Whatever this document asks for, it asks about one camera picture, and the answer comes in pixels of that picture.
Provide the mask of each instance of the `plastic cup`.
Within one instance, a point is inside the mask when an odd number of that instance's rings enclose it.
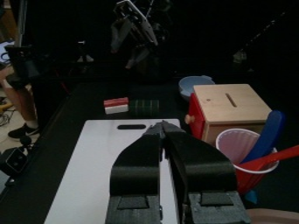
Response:
[[[227,156],[236,168],[239,194],[247,193],[279,164],[279,161],[276,161],[259,171],[239,167],[239,163],[252,149],[257,138],[259,134],[248,129],[225,129],[216,138],[216,148]]]

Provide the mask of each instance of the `black tabletop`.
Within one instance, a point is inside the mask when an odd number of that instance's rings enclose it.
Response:
[[[233,79],[233,81],[248,83],[248,80]],[[216,83],[235,83],[233,81],[217,79]],[[181,128],[189,132],[184,123],[188,102],[180,96],[177,82],[179,79],[168,80],[161,84],[107,80],[77,85],[43,130],[21,175],[13,179],[13,183],[3,191],[0,223],[44,223],[87,120],[177,118]],[[268,92],[259,81],[249,84],[271,108],[287,109],[286,104],[278,102],[276,93]],[[159,100],[157,116],[135,117],[127,112],[107,115],[104,100],[121,97],[128,97],[129,100]],[[294,114],[288,114],[288,110],[286,112],[287,125],[278,146],[279,150],[298,144],[298,138],[295,138],[298,118]],[[266,176],[256,187],[257,203],[251,204],[244,201],[245,207],[298,212],[298,184],[296,157],[288,161],[282,161],[275,171]]]

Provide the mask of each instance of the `cable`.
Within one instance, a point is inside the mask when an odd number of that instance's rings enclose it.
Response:
[[[3,127],[4,125],[7,125],[11,122],[13,113],[15,113],[15,109],[13,110],[7,110],[3,114],[0,114],[0,127]]]

